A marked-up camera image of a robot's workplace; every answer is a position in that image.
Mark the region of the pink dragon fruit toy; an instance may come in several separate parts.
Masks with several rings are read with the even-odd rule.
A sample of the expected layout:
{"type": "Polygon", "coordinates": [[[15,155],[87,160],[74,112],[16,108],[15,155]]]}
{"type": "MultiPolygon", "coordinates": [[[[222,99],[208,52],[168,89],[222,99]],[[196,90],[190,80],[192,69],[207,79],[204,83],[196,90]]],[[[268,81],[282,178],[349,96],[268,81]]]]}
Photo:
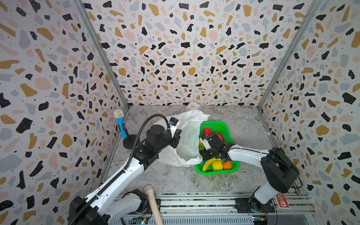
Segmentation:
{"type": "Polygon", "coordinates": [[[224,141],[224,137],[219,132],[216,132],[215,134],[220,139],[220,141],[224,141]]]}

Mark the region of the yellow banana toy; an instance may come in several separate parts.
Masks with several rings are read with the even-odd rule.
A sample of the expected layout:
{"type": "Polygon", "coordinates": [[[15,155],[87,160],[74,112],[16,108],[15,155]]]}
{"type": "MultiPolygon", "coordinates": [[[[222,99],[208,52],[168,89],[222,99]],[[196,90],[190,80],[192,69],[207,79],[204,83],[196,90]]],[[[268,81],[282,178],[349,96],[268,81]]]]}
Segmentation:
{"type": "Polygon", "coordinates": [[[206,172],[208,170],[208,168],[212,165],[213,162],[217,161],[218,159],[217,158],[212,158],[212,159],[209,159],[205,162],[205,164],[203,165],[202,167],[202,171],[203,172],[206,172]]]}

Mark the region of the small orange tangerine toy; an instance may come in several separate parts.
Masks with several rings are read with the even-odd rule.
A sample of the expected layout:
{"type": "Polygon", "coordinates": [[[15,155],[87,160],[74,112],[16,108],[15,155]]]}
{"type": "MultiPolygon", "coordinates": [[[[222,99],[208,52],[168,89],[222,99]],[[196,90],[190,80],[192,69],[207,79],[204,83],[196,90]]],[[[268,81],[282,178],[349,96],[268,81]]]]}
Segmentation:
{"type": "Polygon", "coordinates": [[[231,163],[231,161],[227,161],[223,163],[223,169],[224,170],[231,170],[233,168],[233,165],[231,163]]]}

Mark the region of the white plastic bag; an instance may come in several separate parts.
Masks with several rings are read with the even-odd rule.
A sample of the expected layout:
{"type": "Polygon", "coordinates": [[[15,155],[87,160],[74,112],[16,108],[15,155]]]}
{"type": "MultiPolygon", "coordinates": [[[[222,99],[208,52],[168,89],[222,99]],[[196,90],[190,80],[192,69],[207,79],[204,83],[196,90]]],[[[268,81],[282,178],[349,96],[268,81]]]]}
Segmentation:
{"type": "Polygon", "coordinates": [[[200,164],[203,157],[199,153],[199,135],[202,122],[209,115],[200,110],[190,110],[174,115],[178,119],[181,138],[177,147],[167,146],[159,153],[158,162],[173,167],[192,167],[200,164]]]}

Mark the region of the yellow lemon toy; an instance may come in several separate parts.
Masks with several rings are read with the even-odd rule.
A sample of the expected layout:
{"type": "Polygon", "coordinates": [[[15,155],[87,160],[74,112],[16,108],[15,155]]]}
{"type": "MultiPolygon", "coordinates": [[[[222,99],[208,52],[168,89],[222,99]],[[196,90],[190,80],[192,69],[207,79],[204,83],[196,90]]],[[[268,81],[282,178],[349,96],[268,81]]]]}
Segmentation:
{"type": "Polygon", "coordinates": [[[221,171],[223,170],[223,161],[221,159],[218,159],[217,161],[212,163],[213,171],[221,171]]]}

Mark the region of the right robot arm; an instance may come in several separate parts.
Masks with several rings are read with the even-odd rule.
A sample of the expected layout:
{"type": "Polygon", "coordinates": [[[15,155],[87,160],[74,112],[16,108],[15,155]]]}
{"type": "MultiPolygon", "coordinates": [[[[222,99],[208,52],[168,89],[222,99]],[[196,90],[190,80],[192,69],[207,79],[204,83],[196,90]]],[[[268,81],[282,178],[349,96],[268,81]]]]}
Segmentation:
{"type": "Polygon", "coordinates": [[[200,137],[199,149],[204,162],[196,165],[196,169],[203,175],[237,171],[236,164],[240,162],[262,169],[264,183],[249,198],[236,200],[238,212],[262,212],[274,197],[287,193],[299,178],[299,169],[277,147],[270,150],[246,148],[225,142],[219,133],[213,133],[200,137]]]}

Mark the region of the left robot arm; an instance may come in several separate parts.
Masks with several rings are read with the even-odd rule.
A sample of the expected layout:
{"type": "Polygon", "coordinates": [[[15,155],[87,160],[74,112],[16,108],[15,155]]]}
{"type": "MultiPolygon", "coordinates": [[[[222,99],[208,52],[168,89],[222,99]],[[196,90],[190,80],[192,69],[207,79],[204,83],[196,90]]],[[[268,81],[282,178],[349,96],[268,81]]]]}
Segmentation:
{"type": "Polygon", "coordinates": [[[70,225],[110,225],[123,216],[135,212],[144,203],[146,196],[139,190],[131,191],[125,198],[115,203],[118,195],[141,175],[166,147],[177,147],[181,129],[165,129],[153,125],[147,130],[147,137],[132,151],[127,162],[104,184],[85,198],[77,196],[69,209],[70,225]]]}

